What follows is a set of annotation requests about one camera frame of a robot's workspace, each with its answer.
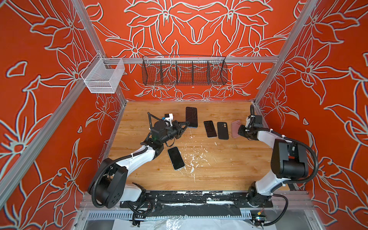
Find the phone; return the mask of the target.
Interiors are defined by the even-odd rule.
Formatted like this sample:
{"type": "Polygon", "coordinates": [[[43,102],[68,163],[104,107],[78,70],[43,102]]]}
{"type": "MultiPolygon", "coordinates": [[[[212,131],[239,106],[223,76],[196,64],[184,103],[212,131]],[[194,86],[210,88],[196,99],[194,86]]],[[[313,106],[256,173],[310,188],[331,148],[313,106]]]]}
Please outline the phone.
{"type": "Polygon", "coordinates": [[[217,137],[216,129],[212,120],[204,121],[204,126],[208,138],[217,137]]]}
{"type": "Polygon", "coordinates": [[[189,127],[197,128],[198,127],[198,117],[197,117],[197,108],[195,107],[186,107],[186,122],[189,123],[189,127]]]}
{"type": "Polygon", "coordinates": [[[185,167],[184,160],[177,147],[170,148],[167,152],[170,157],[174,170],[180,170],[185,167]]]}

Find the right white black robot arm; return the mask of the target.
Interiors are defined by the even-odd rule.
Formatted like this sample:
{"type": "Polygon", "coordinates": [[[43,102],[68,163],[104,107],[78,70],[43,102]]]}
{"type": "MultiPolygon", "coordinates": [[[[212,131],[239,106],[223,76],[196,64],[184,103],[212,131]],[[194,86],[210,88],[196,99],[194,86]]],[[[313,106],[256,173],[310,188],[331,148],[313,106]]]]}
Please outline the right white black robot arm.
{"type": "Polygon", "coordinates": [[[250,106],[246,125],[238,134],[249,140],[265,143],[272,149],[270,171],[248,189],[247,203],[252,207],[264,205],[276,190],[286,184],[302,184],[314,179],[319,168],[317,154],[307,144],[281,135],[263,126],[263,118],[250,106]]]}

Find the dark phone case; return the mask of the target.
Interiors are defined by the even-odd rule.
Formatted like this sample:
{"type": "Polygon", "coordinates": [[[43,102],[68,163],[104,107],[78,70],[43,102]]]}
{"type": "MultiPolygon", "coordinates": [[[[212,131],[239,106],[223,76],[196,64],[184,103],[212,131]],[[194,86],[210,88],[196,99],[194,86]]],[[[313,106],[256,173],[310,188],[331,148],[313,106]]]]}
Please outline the dark phone case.
{"type": "Polygon", "coordinates": [[[218,129],[218,138],[220,140],[229,139],[228,124],[226,122],[217,122],[217,129],[218,129]]]}

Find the aluminium frame rails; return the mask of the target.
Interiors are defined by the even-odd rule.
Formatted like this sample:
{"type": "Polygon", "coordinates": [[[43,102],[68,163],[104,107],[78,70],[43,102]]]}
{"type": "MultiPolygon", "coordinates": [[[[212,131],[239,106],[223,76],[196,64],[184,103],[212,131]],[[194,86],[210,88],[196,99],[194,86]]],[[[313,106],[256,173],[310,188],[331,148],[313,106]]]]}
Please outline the aluminium frame rails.
{"type": "Polygon", "coordinates": [[[103,152],[127,155],[147,114],[198,127],[196,157],[172,171],[167,152],[132,173],[148,190],[247,190],[271,151],[200,150],[203,121],[245,122],[253,101],[275,132],[308,144],[319,169],[298,185],[328,230],[368,227],[367,1],[1,1],[1,181],[55,132],[9,197],[1,229],[69,230],[103,152]]]}

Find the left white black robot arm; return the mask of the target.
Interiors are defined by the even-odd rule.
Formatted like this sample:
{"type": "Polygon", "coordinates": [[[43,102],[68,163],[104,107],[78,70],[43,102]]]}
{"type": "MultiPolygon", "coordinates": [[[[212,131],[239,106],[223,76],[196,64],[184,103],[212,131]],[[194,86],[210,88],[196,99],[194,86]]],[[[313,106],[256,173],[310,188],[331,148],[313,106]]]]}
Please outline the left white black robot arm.
{"type": "Polygon", "coordinates": [[[100,164],[88,187],[96,208],[110,209],[119,202],[142,201],[144,188],[134,183],[127,184],[127,178],[144,164],[156,159],[168,146],[168,141],[181,138],[190,124],[189,121],[174,120],[173,114],[158,118],[148,113],[148,119],[149,133],[138,150],[115,160],[106,158],[100,164]]]}

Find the clear plastic bin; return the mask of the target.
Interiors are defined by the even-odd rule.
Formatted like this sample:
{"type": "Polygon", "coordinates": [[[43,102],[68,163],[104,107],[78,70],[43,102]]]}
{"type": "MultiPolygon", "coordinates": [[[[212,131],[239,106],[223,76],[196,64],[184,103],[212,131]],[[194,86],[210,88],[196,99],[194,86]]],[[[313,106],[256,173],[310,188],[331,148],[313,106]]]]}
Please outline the clear plastic bin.
{"type": "Polygon", "coordinates": [[[114,68],[105,64],[105,58],[96,56],[81,74],[81,77],[92,94],[114,94],[125,72],[125,64],[118,59],[114,68]]]}

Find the small green circuit board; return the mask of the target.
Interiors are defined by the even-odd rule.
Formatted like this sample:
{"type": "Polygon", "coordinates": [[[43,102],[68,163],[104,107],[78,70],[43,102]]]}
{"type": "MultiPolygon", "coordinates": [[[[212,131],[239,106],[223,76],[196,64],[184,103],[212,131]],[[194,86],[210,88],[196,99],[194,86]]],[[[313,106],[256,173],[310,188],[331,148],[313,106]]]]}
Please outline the small green circuit board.
{"type": "Polygon", "coordinates": [[[255,226],[263,226],[265,224],[266,221],[266,216],[263,214],[253,214],[252,215],[252,224],[255,226]]]}

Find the pink phone case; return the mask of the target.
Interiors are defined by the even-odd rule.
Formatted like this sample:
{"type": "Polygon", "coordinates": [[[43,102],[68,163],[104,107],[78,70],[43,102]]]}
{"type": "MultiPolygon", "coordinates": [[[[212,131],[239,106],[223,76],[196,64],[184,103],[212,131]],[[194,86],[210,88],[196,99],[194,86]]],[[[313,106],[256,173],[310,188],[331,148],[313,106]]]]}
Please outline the pink phone case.
{"type": "Polygon", "coordinates": [[[238,138],[239,135],[239,128],[241,126],[241,120],[236,120],[231,123],[231,131],[232,131],[232,138],[238,138]]]}

